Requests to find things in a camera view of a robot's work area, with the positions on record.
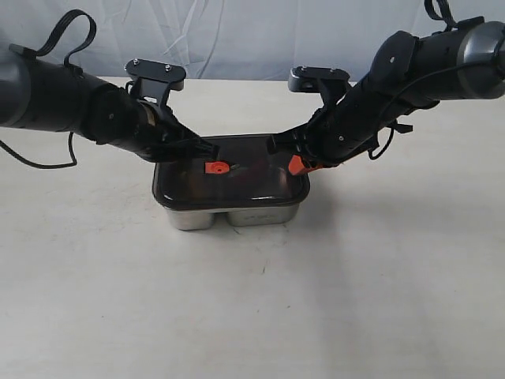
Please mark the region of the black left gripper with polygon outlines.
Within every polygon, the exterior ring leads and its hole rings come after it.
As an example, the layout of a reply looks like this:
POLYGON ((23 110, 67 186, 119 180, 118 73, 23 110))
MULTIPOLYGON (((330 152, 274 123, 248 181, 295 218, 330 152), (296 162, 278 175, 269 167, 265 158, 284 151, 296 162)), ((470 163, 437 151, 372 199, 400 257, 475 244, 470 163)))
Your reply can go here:
POLYGON ((178 122, 162 120, 152 106, 112 86, 93 94, 84 134, 97 145, 132 152, 150 163, 188 158, 214 160, 219 154, 218 145, 197 137, 178 122))

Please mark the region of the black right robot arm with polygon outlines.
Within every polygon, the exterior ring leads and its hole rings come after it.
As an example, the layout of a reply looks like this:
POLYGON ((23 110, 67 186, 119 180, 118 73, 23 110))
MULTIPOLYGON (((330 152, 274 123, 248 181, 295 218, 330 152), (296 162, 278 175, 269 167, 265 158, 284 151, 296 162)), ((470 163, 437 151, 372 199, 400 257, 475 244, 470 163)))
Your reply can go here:
POLYGON ((355 85, 341 69, 299 66, 290 72, 292 92, 319 93, 312 117, 267 139, 271 154, 301 158, 303 168, 337 167, 378 148, 378 134, 409 133, 398 118, 445 100, 498 99, 504 94, 504 24, 466 20, 447 32, 419 38, 398 31, 377 51, 355 85))

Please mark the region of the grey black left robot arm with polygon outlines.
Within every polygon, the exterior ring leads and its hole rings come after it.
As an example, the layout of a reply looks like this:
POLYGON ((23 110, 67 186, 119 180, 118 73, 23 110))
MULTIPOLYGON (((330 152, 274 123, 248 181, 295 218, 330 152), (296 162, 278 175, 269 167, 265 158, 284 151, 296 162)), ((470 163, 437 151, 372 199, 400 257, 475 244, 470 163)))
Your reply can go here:
POLYGON ((125 69, 131 80, 118 87, 12 45, 1 53, 1 125, 74 133, 151 163, 217 156, 218 146, 180 123, 167 104, 170 92, 184 87, 184 68, 135 58, 125 69))

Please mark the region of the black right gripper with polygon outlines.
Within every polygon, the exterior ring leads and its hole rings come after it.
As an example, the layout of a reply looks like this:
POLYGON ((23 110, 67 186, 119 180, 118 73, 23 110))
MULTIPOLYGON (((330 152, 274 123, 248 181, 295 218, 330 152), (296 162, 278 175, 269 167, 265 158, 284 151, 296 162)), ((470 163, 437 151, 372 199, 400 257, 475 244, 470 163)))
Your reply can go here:
POLYGON ((319 163, 334 166, 343 161, 378 129, 414 109, 410 96, 404 95, 396 101, 392 98, 406 86, 416 47, 417 37, 407 32, 390 36, 377 51, 369 72, 335 109, 310 122, 304 136, 295 129, 271 134, 266 141, 267 152, 292 154, 288 171, 293 176, 319 170, 322 168, 319 163))

